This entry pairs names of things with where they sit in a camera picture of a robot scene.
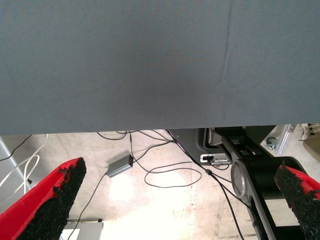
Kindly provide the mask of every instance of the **gray fabric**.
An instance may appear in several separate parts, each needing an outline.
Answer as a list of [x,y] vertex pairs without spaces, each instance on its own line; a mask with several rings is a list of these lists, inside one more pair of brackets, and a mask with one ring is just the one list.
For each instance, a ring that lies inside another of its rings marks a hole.
[[0,2],[0,134],[318,122],[319,1]]

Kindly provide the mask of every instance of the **gray cloth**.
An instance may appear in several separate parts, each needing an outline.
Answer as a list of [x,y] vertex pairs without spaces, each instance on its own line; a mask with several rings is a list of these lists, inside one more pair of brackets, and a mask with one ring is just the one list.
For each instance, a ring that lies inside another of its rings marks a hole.
[[0,134],[320,119],[319,1],[0,3]]

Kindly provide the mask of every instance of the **floor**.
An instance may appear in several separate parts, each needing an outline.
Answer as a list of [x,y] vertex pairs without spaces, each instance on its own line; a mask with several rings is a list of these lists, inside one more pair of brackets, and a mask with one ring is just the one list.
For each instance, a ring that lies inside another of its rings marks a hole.
[[[302,146],[301,129],[297,127],[289,139],[284,156],[296,157],[311,177],[320,182],[320,164]],[[104,136],[117,138],[115,132],[103,132]],[[12,149],[26,136],[2,136]],[[44,141],[45,135],[32,136],[19,150],[15,159],[21,162],[30,156]],[[148,146],[161,143],[139,132],[132,134],[133,151],[138,157]],[[40,150],[39,166],[30,178],[36,184],[59,164],[77,157],[86,162],[87,174],[70,211],[70,219],[76,220],[89,200],[100,177],[108,165],[130,153],[130,141],[105,140],[96,133],[50,134],[47,144]],[[153,148],[141,159],[147,169],[172,163],[188,161],[188,158],[173,143]],[[201,170],[195,164],[183,167]],[[215,172],[230,179],[230,169]],[[122,240],[126,238],[147,240],[236,240],[240,239],[229,206],[216,182],[206,174],[197,183],[181,188],[156,188],[144,183],[145,172],[136,164],[133,168],[113,178],[107,176],[101,182],[90,205],[82,215],[86,221],[104,220],[101,239]],[[199,174],[191,170],[178,170],[147,177],[153,184],[161,186],[183,185],[198,179]],[[236,199],[231,203],[240,229],[246,240],[257,239],[247,209]],[[267,203],[270,208],[278,202]],[[274,212],[280,225],[288,217],[296,222],[289,209]]]

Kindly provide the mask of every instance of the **concrete floor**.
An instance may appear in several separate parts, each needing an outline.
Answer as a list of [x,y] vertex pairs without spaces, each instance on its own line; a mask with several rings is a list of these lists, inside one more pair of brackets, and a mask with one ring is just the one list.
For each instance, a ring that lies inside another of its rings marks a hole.
[[[103,135],[117,138],[115,132]],[[25,136],[2,136],[12,150]],[[296,157],[311,177],[320,181],[320,164],[302,146],[299,129],[291,136],[284,155]],[[17,152],[15,159],[22,161],[30,156],[44,141],[45,135],[32,136]],[[161,143],[141,133],[132,134],[133,151],[138,157],[150,145]],[[75,220],[88,202],[100,177],[107,171],[108,164],[130,153],[129,137],[110,141],[96,133],[50,134],[47,144],[39,152],[40,162],[30,178],[33,185],[50,173],[59,164],[77,157],[86,162],[87,174],[70,211]],[[141,159],[147,169],[157,166],[188,161],[188,158],[173,143],[153,148]],[[183,167],[200,170],[195,164]],[[215,170],[217,174],[230,179],[230,169]],[[144,183],[145,172],[134,164],[122,174],[104,177],[90,205],[82,215],[83,220],[104,220],[101,239],[122,240],[126,238],[147,240],[236,240],[240,239],[229,206],[216,182],[206,174],[196,184],[181,188],[155,188]],[[188,184],[199,177],[190,170],[178,170],[148,176],[148,181],[161,186]],[[231,203],[245,239],[257,239],[247,209],[232,197]],[[279,202],[268,202],[276,209]],[[296,222],[291,211],[283,202],[283,212],[275,213],[276,223],[282,224],[290,217]]]

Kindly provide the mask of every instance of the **metal stand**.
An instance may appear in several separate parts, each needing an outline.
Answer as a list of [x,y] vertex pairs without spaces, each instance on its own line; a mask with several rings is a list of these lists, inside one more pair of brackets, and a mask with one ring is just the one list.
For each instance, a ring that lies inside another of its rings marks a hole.
[[232,186],[236,195],[250,206],[248,212],[258,239],[304,240],[300,226],[276,226],[265,202],[284,198],[274,180],[283,162],[305,172],[298,161],[293,157],[273,157],[239,127],[211,131],[211,144],[223,149],[232,160]]

